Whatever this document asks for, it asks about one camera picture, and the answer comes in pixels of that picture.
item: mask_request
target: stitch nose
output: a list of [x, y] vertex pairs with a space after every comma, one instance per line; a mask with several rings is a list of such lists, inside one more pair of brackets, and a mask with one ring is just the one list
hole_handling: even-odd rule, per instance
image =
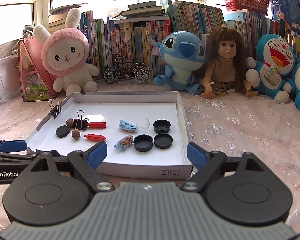
[[179, 51], [184, 57], [191, 57], [195, 53], [195, 46], [189, 42], [180, 42]]

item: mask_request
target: brown wooden acorn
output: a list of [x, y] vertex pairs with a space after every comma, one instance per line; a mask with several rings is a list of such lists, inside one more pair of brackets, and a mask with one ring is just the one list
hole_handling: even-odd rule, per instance
[[77, 128], [74, 128], [71, 135], [73, 139], [78, 140], [80, 137], [80, 131]]
[[66, 121], [66, 125], [69, 126], [70, 128], [73, 126], [73, 119], [72, 118], [69, 118], [67, 121]]

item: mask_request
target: white box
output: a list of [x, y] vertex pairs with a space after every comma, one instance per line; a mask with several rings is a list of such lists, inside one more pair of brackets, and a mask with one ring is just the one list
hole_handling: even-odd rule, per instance
[[[71, 134], [58, 138], [55, 130], [65, 125], [68, 118], [76, 119], [79, 110], [84, 111], [82, 118], [89, 118], [89, 122], [106, 122], [106, 129], [87, 127], [86, 131], [81, 131], [78, 141]], [[137, 124], [143, 118], [150, 121], [147, 130], [131, 134], [118, 127], [120, 119]], [[124, 151], [114, 149], [114, 144], [127, 135], [148, 134], [154, 137], [153, 123], [158, 119], [171, 123], [169, 134], [173, 137], [173, 144], [170, 148], [163, 150], [153, 146], [145, 153], [138, 152], [133, 146]], [[27, 151], [57, 150], [61, 155], [74, 150], [85, 151], [96, 143], [88, 141], [85, 134], [106, 137], [108, 152], [98, 168], [101, 174], [140, 179], [188, 179], [192, 172], [193, 165], [186, 156], [190, 136], [179, 92], [73, 93], [61, 102], [61, 113], [55, 119], [49, 114], [28, 136]]]

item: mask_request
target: pink fuzzy hood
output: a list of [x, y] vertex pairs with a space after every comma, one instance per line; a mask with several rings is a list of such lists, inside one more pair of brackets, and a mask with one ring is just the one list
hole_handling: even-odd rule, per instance
[[[66, 69], [66, 70], [62, 70], [62, 71], [56, 71], [56, 70], [52, 69], [47, 62], [48, 51], [52, 45], [54, 45], [56, 42], [58, 42], [62, 39], [65, 39], [65, 38], [72, 38], [72, 39], [76, 39], [77, 41], [80, 41], [84, 47], [84, 56], [83, 56], [82, 60], [78, 64], [74, 65], [73, 67]], [[45, 41], [45, 43], [42, 47], [42, 50], [41, 50], [41, 59], [42, 59], [44, 68], [49, 73], [56, 75], [56, 76], [65, 76], [73, 71], [80, 69], [81, 67], [83, 67], [88, 56], [89, 56], [88, 40], [87, 40], [86, 36], [84, 36], [84, 34], [76, 28], [65, 28], [65, 29], [54, 32], [52, 35], [50, 35], [47, 38], [47, 40]]]

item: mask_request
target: red plastic basket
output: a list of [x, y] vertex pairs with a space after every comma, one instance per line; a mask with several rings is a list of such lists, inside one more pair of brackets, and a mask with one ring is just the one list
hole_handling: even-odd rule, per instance
[[228, 11], [251, 9], [268, 15], [269, 0], [225, 0]]

